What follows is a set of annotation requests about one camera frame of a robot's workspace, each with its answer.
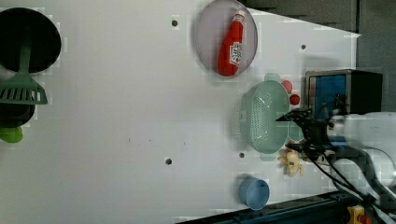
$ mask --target blue cup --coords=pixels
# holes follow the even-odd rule
[[[250,209],[257,211],[264,208],[270,197],[268,184],[257,178],[247,178],[239,186],[239,198]]]

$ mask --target yellow toy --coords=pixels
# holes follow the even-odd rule
[[[295,175],[300,170],[300,175],[304,175],[303,165],[300,163],[298,152],[288,148],[288,153],[284,157],[277,158],[287,165],[287,171],[290,175]]]

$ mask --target cable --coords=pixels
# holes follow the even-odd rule
[[[310,157],[310,156],[307,156],[307,157],[308,157],[309,160],[311,160],[311,161],[318,167],[318,169],[319,169],[323,174],[325,174],[327,177],[329,177],[332,181],[336,182],[337,184],[343,186],[344,188],[349,189],[350,191],[352,191],[352,192],[358,194],[359,196],[361,196],[361,193],[359,193],[358,191],[353,190],[353,189],[350,188],[348,185],[342,183],[341,181],[337,180],[336,178],[334,178],[333,176],[331,176],[329,173],[327,173],[326,171],[324,171],[324,170],[317,164],[317,162],[316,162],[312,157]]]

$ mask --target screw hole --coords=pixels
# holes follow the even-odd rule
[[[165,164],[167,164],[167,165],[172,164],[172,160],[171,159],[166,159]]]

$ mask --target strainer handle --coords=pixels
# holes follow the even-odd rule
[[[282,82],[282,78],[280,78],[279,74],[275,73],[267,73],[265,74],[264,81],[276,81],[276,82]]]

